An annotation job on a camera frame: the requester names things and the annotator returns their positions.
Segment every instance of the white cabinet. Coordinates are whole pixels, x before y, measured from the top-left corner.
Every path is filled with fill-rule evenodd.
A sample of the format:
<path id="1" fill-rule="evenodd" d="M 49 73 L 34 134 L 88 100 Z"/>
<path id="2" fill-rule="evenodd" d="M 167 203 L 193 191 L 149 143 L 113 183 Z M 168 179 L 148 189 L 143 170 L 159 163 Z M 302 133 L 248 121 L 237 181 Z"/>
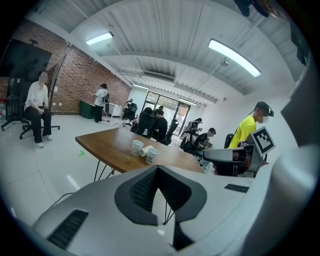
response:
<path id="1" fill-rule="evenodd" d="M 118 106 L 112 103 L 109 103 L 109 115 L 112 117 L 121 117 L 124 108 L 122 106 Z"/>

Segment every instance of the white wall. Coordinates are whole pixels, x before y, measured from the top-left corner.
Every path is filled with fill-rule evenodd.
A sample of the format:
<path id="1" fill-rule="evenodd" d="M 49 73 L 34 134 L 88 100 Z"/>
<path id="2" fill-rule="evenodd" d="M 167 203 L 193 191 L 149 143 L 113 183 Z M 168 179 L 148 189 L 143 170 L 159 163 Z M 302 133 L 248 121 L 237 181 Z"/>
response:
<path id="1" fill-rule="evenodd" d="M 291 149 L 297 148 L 296 140 L 281 115 L 280 111 L 289 102 L 289 93 L 282 92 L 278 95 L 262 95 L 253 93 L 240 98 L 237 101 L 226 101 L 212 104 L 204 108 L 202 127 L 204 131 L 213 127 L 216 135 L 210 140 L 214 149 L 223 149 L 227 134 L 234 133 L 240 122 L 254 109 L 259 101 L 266 102 L 274 111 L 274 117 L 269 118 L 266 124 L 256 123 L 257 129 L 265 126 L 275 143 L 275 149 L 268 153 L 267 161 L 274 163 L 275 160 Z"/>
<path id="2" fill-rule="evenodd" d="M 147 94 L 148 94 L 147 89 L 143 89 L 140 87 L 133 87 L 130 91 L 128 100 L 133 99 L 133 103 L 136 104 L 137 110 L 135 112 L 136 115 L 140 115 L 142 108 L 144 106 Z"/>

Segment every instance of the window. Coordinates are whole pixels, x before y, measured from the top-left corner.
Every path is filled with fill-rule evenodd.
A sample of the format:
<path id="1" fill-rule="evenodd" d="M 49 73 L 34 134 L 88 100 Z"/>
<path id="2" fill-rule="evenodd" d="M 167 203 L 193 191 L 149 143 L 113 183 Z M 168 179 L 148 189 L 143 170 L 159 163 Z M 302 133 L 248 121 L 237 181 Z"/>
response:
<path id="1" fill-rule="evenodd" d="M 179 125 L 175 129 L 174 134 L 180 135 L 182 128 L 185 126 L 186 117 L 188 116 L 191 106 L 184 102 L 149 91 L 142 109 L 151 108 L 155 110 L 160 106 L 163 106 L 164 118 L 168 122 L 168 130 L 172 121 L 176 119 Z"/>

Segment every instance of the floor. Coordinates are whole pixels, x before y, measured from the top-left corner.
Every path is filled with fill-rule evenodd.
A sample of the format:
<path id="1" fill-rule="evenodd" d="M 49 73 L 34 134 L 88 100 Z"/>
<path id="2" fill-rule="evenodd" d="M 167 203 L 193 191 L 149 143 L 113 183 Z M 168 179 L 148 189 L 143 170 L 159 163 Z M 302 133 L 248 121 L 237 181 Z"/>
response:
<path id="1" fill-rule="evenodd" d="M 61 129 L 52 129 L 53 140 L 44 140 L 44 148 L 37 148 L 31 131 L 23 140 L 19 139 L 22 132 L 19 122 L 8 125 L 3 132 L 0 130 L 1 196 L 13 216 L 32 226 L 62 195 L 93 182 L 98 160 L 76 143 L 75 137 L 122 124 L 119 118 L 104 119 L 110 122 L 97 124 L 79 115 L 54 115 L 51 124 L 60 125 Z M 171 147 L 177 147 L 177 143 L 173 139 Z M 99 165 L 98 175 L 103 167 Z M 101 178 L 110 172 L 107 166 Z M 159 222 L 165 220 L 165 205 L 164 197 L 157 191 L 152 212 Z M 172 244 L 174 216 L 167 225 L 160 224 L 158 232 Z"/>

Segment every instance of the red brick wall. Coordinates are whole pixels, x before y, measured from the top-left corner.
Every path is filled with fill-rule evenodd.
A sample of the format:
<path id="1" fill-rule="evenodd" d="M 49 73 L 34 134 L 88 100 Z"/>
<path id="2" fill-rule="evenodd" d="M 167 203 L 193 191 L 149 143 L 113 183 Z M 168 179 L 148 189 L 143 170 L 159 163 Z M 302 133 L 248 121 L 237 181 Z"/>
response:
<path id="1" fill-rule="evenodd" d="M 32 21 L 24 20 L 12 38 L 28 44 L 29 39 L 35 40 L 38 42 L 37 47 L 52 53 L 47 70 L 67 54 L 55 84 L 58 91 L 53 95 L 53 102 L 56 102 L 53 111 L 80 112 L 80 100 L 94 103 L 93 94 L 102 83 L 107 84 L 110 102 L 125 106 L 130 88 L 86 53 L 73 45 L 67 45 L 58 35 Z M 5 98 L 7 85 L 8 79 L 0 77 L 0 99 Z"/>

